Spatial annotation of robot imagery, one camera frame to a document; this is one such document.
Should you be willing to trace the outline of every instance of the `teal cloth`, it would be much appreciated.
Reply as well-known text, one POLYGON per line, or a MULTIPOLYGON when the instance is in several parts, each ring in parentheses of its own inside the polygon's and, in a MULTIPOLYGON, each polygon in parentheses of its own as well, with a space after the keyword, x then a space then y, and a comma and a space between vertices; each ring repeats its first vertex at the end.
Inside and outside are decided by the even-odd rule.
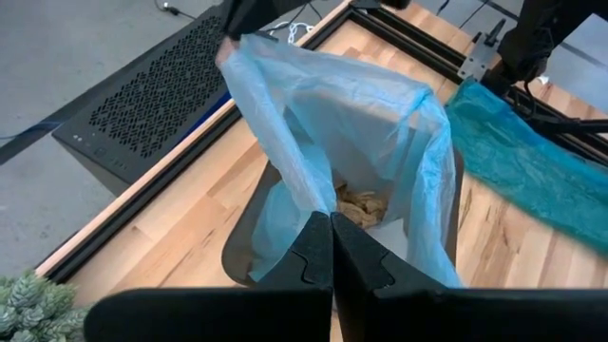
POLYGON ((463 82, 446 113, 469 173, 528 214, 608 253, 608 169, 543 138, 473 81, 463 82))

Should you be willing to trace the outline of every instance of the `trash bag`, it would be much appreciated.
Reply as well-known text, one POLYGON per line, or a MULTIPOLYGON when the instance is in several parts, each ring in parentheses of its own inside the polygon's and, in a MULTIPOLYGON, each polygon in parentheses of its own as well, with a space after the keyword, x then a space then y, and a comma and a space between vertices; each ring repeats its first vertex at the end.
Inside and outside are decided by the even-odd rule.
POLYGON ((449 122, 427 85, 255 35, 243 36, 219 68, 282 177, 252 236, 253 280, 282 258, 312 211, 335 211, 341 181, 388 199, 373 229, 390 226, 400 237, 388 240, 407 241, 388 248, 447 286, 461 286, 444 249, 455 183, 449 122))
POLYGON ((608 169, 543 138, 472 80, 446 112, 466 171, 531 216, 608 253, 608 169))

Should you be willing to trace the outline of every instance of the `perforated vent panel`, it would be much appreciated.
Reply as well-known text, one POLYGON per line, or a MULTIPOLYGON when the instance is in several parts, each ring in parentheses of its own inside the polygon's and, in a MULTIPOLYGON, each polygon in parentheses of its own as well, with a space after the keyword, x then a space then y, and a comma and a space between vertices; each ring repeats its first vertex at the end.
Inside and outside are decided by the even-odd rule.
POLYGON ((210 16, 92 110, 88 124, 142 158, 164 148, 222 83, 221 19, 210 16))

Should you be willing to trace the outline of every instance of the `wooden table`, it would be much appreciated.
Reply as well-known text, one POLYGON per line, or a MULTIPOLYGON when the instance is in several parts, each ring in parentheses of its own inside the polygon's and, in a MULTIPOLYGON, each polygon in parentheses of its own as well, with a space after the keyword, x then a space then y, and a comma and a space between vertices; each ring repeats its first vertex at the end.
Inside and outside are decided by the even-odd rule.
MULTIPOLYGON (((317 27, 326 25, 344 6, 346 3, 317 27)), ((415 4, 397 14, 456 50, 467 53, 472 47, 471 37, 415 4)), ((352 22, 346 22, 319 50, 377 64, 426 82, 443 102, 457 87, 352 22)), ((604 115, 554 85, 536 83, 531 87, 539 99, 566 114, 588 118, 604 115)), ((39 274, 58 262, 233 105, 230 101, 218 110, 110 204, 47 259, 38 268, 39 274)), ((247 123, 237 122, 71 279, 79 286, 77 302, 95 301, 135 287, 236 286, 223 272, 221 250, 266 162, 247 123)), ((465 176, 457 270, 469 286, 599 288, 608 285, 607 265, 594 252, 465 176)), ((337 340, 338 331, 333 333, 337 340)))

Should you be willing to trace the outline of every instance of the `gray floor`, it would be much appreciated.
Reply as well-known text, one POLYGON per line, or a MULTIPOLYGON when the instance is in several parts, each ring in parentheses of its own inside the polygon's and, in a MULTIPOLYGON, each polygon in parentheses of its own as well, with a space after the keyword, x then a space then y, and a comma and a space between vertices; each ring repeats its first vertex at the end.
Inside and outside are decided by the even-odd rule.
MULTIPOLYGON (((193 15, 214 3, 174 1, 193 15)), ((436 11, 443 0, 419 2, 436 11)), ((494 2, 517 14, 522 0, 494 2)), ((315 1, 324 15, 337 3, 315 1)), ((452 0, 441 16, 460 26, 481 3, 452 0)), ((463 29, 487 31, 502 17, 486 6, 463 29)), ((306 9, 297 21, 314 24, 318 18, 306 9)), ((188 22, 157 11, 152 0, 0 2, 0 136, 39 122, 188 22)), ((507 18, 507 26, 514 25, 507 18)), ((608 87, 606 33, 606 22, 590 18, 566 40, 568 48, 556 48, 547 75, 608 112, 608 98, 602 96, 608 87), (589 58, 580 58, 577 50, 589 58)), ((278 36, 285 39, 286 32, 278 36)), ((34 267, 113 199, 50 136, 0 166, 0 275, 34 267)))

